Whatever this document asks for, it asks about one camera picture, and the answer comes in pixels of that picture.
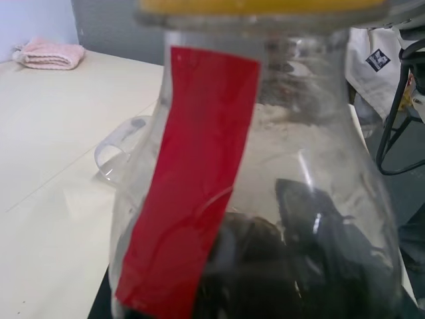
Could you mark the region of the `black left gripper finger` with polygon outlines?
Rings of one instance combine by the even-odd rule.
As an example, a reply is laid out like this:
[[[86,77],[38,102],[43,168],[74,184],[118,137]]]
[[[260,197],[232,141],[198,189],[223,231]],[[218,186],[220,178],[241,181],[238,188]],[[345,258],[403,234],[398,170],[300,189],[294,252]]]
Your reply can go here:
[[[87,319],[112,319],[111,288],[106,269]]]

